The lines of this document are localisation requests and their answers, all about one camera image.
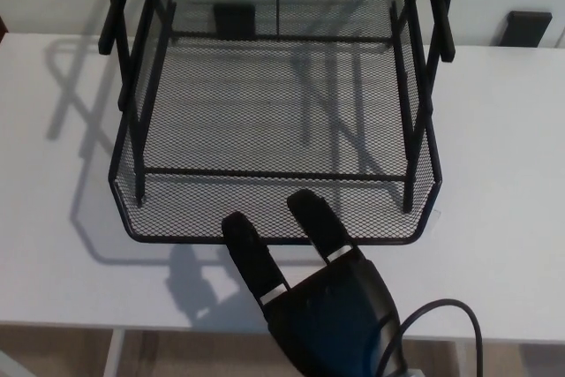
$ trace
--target wire mesh bottom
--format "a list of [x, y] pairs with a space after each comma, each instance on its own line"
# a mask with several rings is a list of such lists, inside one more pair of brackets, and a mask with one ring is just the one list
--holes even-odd
[[[129, 138], [124, 152], [131, 152]], [[123, 155], [115, 188], [130, 234], [143, 242], [221, 243], [222, 219], [239, 210], [271, 244], [307, 243], [286, 208], [287, 197], [302, 188], [323, 196], [359, 243], [402, 241], [415, 235], [434, 184], [427, 138], [409, 214], [402, 212], [403, 183], [398, 182], [151, 174], [146, 175], [146, 199], [138, 207], [132, 167], [131, 155]]]
[[148, 168], [403, 175], [392, 48], [191, 41], [169, 46]]

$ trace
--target black metal desk organizer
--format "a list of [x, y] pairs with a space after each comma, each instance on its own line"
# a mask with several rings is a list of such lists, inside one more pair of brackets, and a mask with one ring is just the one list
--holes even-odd
[[455, 47], [450, 0], [431, 0], [425, 60], [416, 0], [145, 0], [109, 182], [140, 242], [222, 243], [246, 214], [269, 244], [307, 244], [285, 200], [323, 196], [361, 245], [415, 241], [441, 185], [431, 93]]

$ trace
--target mesh tray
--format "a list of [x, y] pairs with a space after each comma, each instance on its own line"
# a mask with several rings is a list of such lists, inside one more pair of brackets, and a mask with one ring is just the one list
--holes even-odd
[[256, 5], [266, 37], [217, 40], [210, 11], [230, 1], [144, 11], [109, 173], [128, 233], [221, 243], [222, 218], [240, 210], [269, 243], [307, 243], [286, 208], [307, 187], [362, 244], [415, 240], [441, 176], [429, 115], [409, 155], [406, 133], [429, 99], [417, 20], [396, 34], [391, 24], [404, 0], [238, 0]]

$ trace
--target table leg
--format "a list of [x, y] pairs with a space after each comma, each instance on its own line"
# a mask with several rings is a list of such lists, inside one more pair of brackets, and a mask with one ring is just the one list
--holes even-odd
[[120, 364], [122, 346], [124, 345], [124, 335], [125, 330], [123, 328], [115, 328], [114, 331], [112, 331], [112, 340], [109, 343], [106, 367], [104, 368], [104, 377], [117, 376], [117, 368]]
[[0, 351], [0, 376], [2, 377], [35, 377], [19, 362]]

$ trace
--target black metal leg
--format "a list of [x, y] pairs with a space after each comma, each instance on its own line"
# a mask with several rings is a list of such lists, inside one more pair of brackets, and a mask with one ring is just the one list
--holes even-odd
[[117, 21], [116, 45], [117, 57], [120, 62], [120, 72], [122, 74], [122, 81], [124, 81], [126, 80], [131, 67], [131, 59], [127, 42], [127, 33], [125, 32], [125, 18], [123, 13]]
[[404, 152], [406, 160], [408, 160], [412, 140], [412, 116], [410, 98], [408, 96], [408, 77], [404, 67], [403, 44], [400, 37], [401, 22], [396, 16], [396, 2], [393, 2], [390, 8], [390, 28], [392, 33], [392, 46], [395, 51], [396, 81], [398, 83], [400, 118], [403, 123]]
[[177, 4], [175, 4], [172, 0], [169, 0], [167, 3], [167, 11], [165, 12], [165, 20], [162, 25], [161, 34], [159, 35], [159, 41], [157, 42], [157, 49], [153, 65], [151, 67], [151, 74], [149, 75], [149, 81], [147, 83], [147, 92], [143, 108], [141, 109], [141, 118], [139, 119], [141, 151], [145, 149], [147, 135], [149, 133], [149, 124], [151, 122], [151, 116], [153, 115], [153, 108], [157, 97], [159, 82], [161, 81], [162, 67], [165, 62], [167, 47], [169, 46], [169, 39], [172, 32], [176, 8]]
[[[443, 0], [445, 2], [445, 7], [447, 12], [449, 12], [449, 6], [451, 5], [451, 0]], [[426, 72], [428, 80], [430, 82], [430, 90], [433, 89], [433, 83], [435, 82], [435, 75], [438, 71], [438, 64], [440, 63], [440, 50], [441, 50], [441, 40], [439, 35], [439, 29], [434, 26], [432, 41], [430, 43], [430, 50], [427, 56]]]

